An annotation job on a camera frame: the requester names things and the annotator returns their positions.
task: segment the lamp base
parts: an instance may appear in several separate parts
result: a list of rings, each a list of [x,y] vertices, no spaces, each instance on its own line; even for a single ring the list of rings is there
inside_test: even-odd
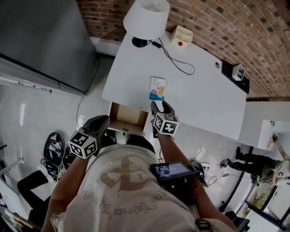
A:
[[[132,44],[135,47],[143,48],[143,47],[145,47],[148,44],[148,41],[146,39],[139,39],[139,38],[134,37],[132,39]]]

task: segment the white baseboard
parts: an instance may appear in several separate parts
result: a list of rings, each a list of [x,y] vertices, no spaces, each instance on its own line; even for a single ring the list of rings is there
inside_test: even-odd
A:
[[[121,42],[91,37],[92,44],[98,53],[116,56]]]

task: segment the card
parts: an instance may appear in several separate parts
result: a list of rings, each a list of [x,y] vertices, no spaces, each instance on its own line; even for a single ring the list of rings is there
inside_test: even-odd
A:
[[[164,101],[166,80],[159,77],[151,77],[149,99],[153,101]]]

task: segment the white t-shirt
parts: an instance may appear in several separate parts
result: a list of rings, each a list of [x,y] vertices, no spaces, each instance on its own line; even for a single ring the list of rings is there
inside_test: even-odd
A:
[[[157,163],[153,152],[133,145],[102,149],[67,211],[51,221],[59,232],[175,232],[195,231],[199,219],[189,208],[164,190],[150,172]],[[211,231],[232,232],[221,221],[205,219]]]
[[[290,161],[288,159],[283,160],[276,169],[277,185],[288,183],[290,179]]]

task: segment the open drawer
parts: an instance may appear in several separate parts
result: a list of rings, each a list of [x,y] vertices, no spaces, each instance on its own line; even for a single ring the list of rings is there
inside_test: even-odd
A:
[[[114,102],[111,102],[109,116],[108,129],[133,135],[144,136],[144,128],[149,123],[148,112],[132,109]]]

